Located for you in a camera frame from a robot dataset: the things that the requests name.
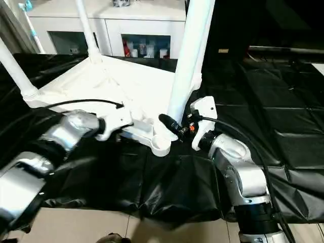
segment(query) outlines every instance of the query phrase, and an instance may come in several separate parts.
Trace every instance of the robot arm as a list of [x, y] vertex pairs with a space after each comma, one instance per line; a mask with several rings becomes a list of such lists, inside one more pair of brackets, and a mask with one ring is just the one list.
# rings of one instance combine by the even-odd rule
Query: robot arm
[[7, 232], [28, 224], [35, 217], [45, 199], [48, 177], [81, 138], [96, 137], [105, 141], [113, 131], [130, 124], [130, 111], [125, 107], [104, 118], [82, 110], [72, 111], [1, 169], [0, 241]]
[[159, 119], [180, 140], [193, 137], [192, 148], [207, 152], [222, 173], [240, 228], [240, 242], [288, 242], [273, 217], [266, 177], [253, 162], [249, 148], [226, 134], [215, 133], [217, 113], [214, 98], [198, 99], [190, 109], [188, 127], [181, 127], [164, 114]]

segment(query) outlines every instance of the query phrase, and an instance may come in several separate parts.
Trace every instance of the bottle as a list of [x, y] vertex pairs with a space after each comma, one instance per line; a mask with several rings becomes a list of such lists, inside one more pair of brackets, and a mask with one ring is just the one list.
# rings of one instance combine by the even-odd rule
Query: bottle
[[132, 49], [132, 57], [138, 57], [137, 49]]
[[153, 45], [147, 45], [146, 46], [146, 53], [148, 58], [154, 58], [154, 46]]
[[131, 41], [127, 41], [127, 46], [130, 49], [130, 51], [132, 52], [132, 50], [134, 49], [134, 43]]
[[146, 55], [146, 40], [141, 39], [139, 44], [140, 55], [143, 57]]
[[123, 46], [124, 46], [124, 54], [125, 57], [130, 57], [131, 56], [131, 51], [127, 46], [127, 41], [125, 39], [123, 39]]
[[168, 58], [168, 49], [160, 49], [160, 58]]

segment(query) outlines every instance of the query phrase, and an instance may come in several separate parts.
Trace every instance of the black fabric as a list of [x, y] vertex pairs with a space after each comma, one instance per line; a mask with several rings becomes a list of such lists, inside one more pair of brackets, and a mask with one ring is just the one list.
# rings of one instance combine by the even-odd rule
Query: black fabric
[[[15, 57], [37, 87], [84, 59]], [[168, 71], [176, 67], [175, 60], [127, 60]], [[0, 73], [1, 132], [30, 109], [3, 67]], [[323, 90], [324, 77], [309, 64], [223, 60], [203, 71], [201, 88], [188, 102], [214, 96], [219, 119], [251, 137], [269, 165], [279, 205], [293, 223], [324, 222]], [[3, 134], [0, 166], [59, 118], [52, 111], [42, 111]], [[260, 164], [254, 150], [252, 155]], [[49, 188], [47, 207], [118, 210], [166, 227], [226, 217], [231, 207], [215, 165], [204, 152], [180, 142], [173, 143], [169, 155], [159, 158], [131, 140], [116, 142], [114, 136], [107, 142], [84, 139]]]

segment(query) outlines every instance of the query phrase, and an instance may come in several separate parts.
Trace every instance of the glass cabinet door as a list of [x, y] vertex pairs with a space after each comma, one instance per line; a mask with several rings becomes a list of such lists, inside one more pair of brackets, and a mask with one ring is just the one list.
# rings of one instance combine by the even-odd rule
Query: glass cabinet door
[[178, 59], [184, 22], [106, 19], [113, 56]]
[[167, 35], [121, 34], [125, 57], [170, 58]]
[[[57, 54], [87, 54], [88, 45], [83, 32], [48, 31]], [[98, 46], [96, 34], [93, 33]]]

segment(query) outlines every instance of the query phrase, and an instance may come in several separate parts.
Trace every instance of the floor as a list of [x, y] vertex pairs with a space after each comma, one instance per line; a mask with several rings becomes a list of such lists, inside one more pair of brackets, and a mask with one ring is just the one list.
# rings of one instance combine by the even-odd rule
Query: floor
[[[291, 225], [297, 243], [324, 242], [319, 227]], [[223, 220], [190, 223], [165, 231], [154, 222], [141, 222], [119, 212], [75, 209], [42, 209], [30, 234], [14, 231], [9, 238], [19, 238], [20, 243], [95, 243], [111, 232], [130, 238], [132, 243], [239, 243], [237, 224]]]

